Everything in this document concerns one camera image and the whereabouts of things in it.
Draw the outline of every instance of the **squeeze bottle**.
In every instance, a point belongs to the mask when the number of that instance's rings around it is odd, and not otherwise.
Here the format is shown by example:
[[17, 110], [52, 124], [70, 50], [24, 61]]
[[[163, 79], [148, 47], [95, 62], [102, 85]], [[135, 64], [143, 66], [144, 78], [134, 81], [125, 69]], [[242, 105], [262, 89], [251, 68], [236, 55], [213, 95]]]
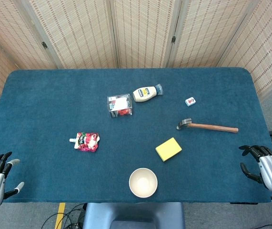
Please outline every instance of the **squeeze bottle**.
[[144, 102], [161, 94], [163, 94], [163, 89], [160, 84], [152, 87], [141, 87], [132, 93], [135, 102]]

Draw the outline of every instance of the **hammer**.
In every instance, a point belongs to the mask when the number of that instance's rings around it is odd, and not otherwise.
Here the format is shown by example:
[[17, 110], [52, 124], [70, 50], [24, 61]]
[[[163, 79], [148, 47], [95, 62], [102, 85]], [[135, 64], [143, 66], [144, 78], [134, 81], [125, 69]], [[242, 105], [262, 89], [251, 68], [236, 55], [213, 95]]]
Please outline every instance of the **hammer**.
[[232, 133], [239, 132], [239, 129], [234, 128], [234, 127], [225, 127], [225, 126], [219, 126], [219, 125], [206, 125], [206, 124], [192, 123], [192, 120], [190, 118], [183, 119], [180, 123], [178, 123], [178, 126], [176, 127], [176, 129], [181, 130], [181, 127], [184, 126], [184, 125], [186, 127], [195, 127], [195, 128], [209, 129], [209, 130], [226, 131], [226, 132], [232, 132]]

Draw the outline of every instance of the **ceramic bowl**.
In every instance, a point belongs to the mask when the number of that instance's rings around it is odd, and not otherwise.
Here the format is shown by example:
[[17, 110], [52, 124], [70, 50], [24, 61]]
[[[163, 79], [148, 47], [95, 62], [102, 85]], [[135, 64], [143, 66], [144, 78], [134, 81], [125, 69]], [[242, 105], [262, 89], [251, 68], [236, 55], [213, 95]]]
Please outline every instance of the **ceramic bowl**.
[[147, 198], [156, 191], [158, 180], [150, 169], [138, 168], [131, 174], [129, 184], [134, 195]]

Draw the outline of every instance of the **yellow sponge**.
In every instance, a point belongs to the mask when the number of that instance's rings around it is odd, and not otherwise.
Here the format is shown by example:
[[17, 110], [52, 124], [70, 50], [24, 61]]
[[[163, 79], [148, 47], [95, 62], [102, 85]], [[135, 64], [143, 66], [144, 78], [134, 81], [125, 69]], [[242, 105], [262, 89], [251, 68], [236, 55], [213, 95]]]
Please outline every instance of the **yellow sponge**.
[[156, 147], [156, 151], [163, 161], [166, 161], [170, 157], [179, 153], [181, 150], [182, 148], [178, 145], [173, 137]]

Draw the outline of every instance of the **clear plastic box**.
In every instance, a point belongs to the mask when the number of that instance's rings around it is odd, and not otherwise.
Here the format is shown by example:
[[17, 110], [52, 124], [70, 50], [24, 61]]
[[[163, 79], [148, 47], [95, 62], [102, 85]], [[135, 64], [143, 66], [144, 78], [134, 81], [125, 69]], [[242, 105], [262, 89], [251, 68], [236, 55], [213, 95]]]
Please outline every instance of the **clear plastic box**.
[[108, 96], [107, 107], [111, 118], [132, 115], [132, 102], [130, 94]]

